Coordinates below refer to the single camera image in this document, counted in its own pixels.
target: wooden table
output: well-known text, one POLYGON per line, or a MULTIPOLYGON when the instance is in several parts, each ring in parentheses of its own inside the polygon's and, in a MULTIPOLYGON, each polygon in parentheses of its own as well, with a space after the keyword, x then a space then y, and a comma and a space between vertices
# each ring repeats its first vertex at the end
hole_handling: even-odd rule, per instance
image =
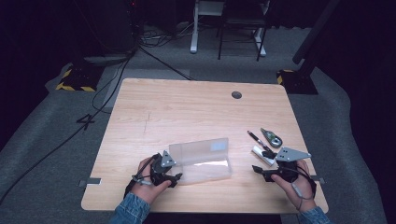
MULTIPOLYGON (((252 131, 266 142, 261 127, 278 134, 284 147, 307 151, 280 85, 125 78, 92 169, 91 177, 102 178, 102 183, 86 188, 82 207, 114 210, 139 162, 171 144, 227 137, 230 178, 167 189, 151 211, 296 213, 277 184, 252 170, 251 165, 270 169, 251 151, 257 143, 247 134, 252 131), (233 91, 242 98, 234 99, 233 91)), ((312 161, 306 161, 314 175, 312 161)), ((320 184, 316 203, 328 211, 320 184)))

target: chair leg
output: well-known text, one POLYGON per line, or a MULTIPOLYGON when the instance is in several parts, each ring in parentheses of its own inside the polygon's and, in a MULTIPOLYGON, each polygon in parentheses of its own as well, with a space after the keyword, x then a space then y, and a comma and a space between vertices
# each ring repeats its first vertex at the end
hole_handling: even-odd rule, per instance
POLYGON ((223 38, 223 29, 224 27, 220 27, 220 44, 219 44, 219 56, 218 60, 220 60, 220 55, 221 55, 221 47, 222 47, 222 38, 223 38))
POLYGON ((259 47, 259 53, 257 54, 257 59, 256 61, 258 62, 260 59, 260 54, 262 53, 262 46, 264 45, 264 38, 265 38, 265 33, 267 32, 267 28, 264 28, 264 31, 262 32, 262 42, 260 43, 259 47))

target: chair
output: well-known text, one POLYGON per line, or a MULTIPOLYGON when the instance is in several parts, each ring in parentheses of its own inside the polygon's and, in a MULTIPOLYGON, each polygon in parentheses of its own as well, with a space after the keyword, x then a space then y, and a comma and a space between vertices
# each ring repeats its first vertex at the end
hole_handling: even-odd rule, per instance
POLYGON ((265 33, 268 28, 265 15, 259 0, 225 0, 221 13, 221 25, 218 29, 218 35, 220 32, 218 60, 221 56, 222 43, 225 42, 223 40, 224 29, 255 30, 255 32, 258 32, 258 30, 262 28, 262 41, 260 42, 259 53, 257 54, 256 60, 258 61, 260 59, 265 33))

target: gray carpet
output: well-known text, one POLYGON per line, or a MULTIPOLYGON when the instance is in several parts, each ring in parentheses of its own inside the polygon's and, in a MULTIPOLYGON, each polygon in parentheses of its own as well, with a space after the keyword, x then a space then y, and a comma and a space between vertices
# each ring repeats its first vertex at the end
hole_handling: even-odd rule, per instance
MULTIPOLYGON (((145 49, 196 80, 276 84, 276 71, 299 68, 291 58, 308 32, 308 29, 270 30, 264 43, 267 56, 258 62, 254 48, 244 44, 247 46, 243 53, 239 49, 235 54, 232 43, 228 43, 228 48, 224 45, 224 55, 218 61, 215 29, 200 33, 196 54, 190 54, 190 35, 162 47, 145 49)), ((59 76, 49 80, 48 97, 1 151, 1 195, 21 174, 80 128, 76 120, 97 112, 92 105, 100 107, 114 90, 110 82, 120 67, 106 68, 98 84, 98 90, 104 88, 102 91, 56 91, 67 66, 59 76)), ((138 51, 127 64, 124 76, 153 78, 155 72, 154 78, 184 78, 169 71, 138 51)), ((326 181, 322 187, 330 207, 328 217, 335 223, 386 223, 376 183, 351 134, 347 94, 318 69, 314 70, 312 79, 319 95, 295 94, 289 98, 317 173, 326 181)), ((84 189, 77 184, 90 176, 109 116, 98 113, 86 131, 77 133, 28 173, 0 206, 0 223, 107 223, 112 212, 89 212, 81 208, 84 189)), ((297 223, 297 220, 295 215, 286 215, 282 216, 282 223, 297 223)))

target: person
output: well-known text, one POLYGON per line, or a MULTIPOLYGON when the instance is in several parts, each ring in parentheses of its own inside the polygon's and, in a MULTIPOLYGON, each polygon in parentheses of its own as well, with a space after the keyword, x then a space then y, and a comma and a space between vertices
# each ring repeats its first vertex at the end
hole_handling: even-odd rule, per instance
MULTIPOLYGON (((149 160, 146 158, 139 164, 139 169, 149 160)), ((308 174, 308 166, 305 161, 297 161, 297 165, 304 169, 308 174)), ((147 166, 142 173, 146 181, 150 181, 149 167, 147 166)), ((300 196, 296 193, 293 185, 280 177, 279 175, 271 175, 271 178, 286 192, 291 203, 300 212, 298 219, 302 224, 308 223, 331 223, 323 213, 322 209, 315 204, 312 197, 312 189, 306 178, 299 175, 293 182, 294 186, 300 191, 300 196)), ((167 180, 158 186, 135 184, 130 193, 126 195, 124 200, 115 209, 110 224, 141 224, 149 214, 150 205, 155 199, 164 192, 170 185, 171 181, 167 180)))

